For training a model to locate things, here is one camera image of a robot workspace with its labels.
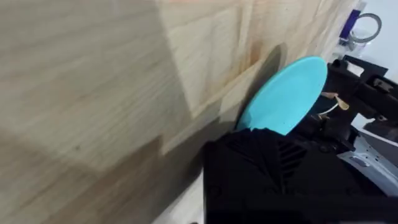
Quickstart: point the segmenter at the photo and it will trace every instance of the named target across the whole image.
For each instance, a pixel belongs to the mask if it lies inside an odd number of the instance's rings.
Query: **black machine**
[[[357,151],[361,134],[351,122],[358,113],[397,124],[398,87],[369,71],[358,77],[347,66],[328,65],[323,91],[338,93],[349,110],[321,119],[317,111],[335,102],[320,97],[287,136],[245,129],[203,147],[206,224],[398,223],[398,197],[337,156]]]

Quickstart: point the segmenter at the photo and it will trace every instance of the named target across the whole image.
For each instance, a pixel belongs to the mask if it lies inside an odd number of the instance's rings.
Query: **white surface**
[[[362,60],[386,67],[387,78],[398,82],[398,1],[397,0],[363,0],[367,3],[363,13],[377,14],[382,20],[380,34],[358,54],[348,54]],[[355,29],[376,30],[372,19],[360,19]]]
[[[203,173],[152,224],[204,224]]]

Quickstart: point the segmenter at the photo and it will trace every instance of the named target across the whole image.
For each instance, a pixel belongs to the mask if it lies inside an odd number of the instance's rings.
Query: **blue frisbee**
[[[304,57],[271,77],[256,93],[238,121],[237,130],[268,128],[289,133],[311,109],[326,81],[326,62]]]

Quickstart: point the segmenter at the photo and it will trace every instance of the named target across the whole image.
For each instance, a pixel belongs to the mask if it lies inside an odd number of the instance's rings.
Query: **tape roll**
[[[355,37],[354,35],[352,35],[352,32],[350,32],[350,34],[349,34],[350,41],[353,41],[353,42],[359,43],[359,44],[363,44],[363,43],[367,43],[367,42],[375,39],[379,35],[381,27],[382,27],[382,22],[381,22],[380,17],[373,13],[364,13],[364,14],[359,15],[357,20],[360,18],[364,18],[364,17],[372,18],[377,22],[377,31],[372,36],[363,38],[363,39]]]

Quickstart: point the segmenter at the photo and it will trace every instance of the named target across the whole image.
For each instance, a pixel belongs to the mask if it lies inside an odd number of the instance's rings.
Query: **wood grain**
[[[258,71],[329,57],[355,4],[0,2],[0,222],[151,222]]]

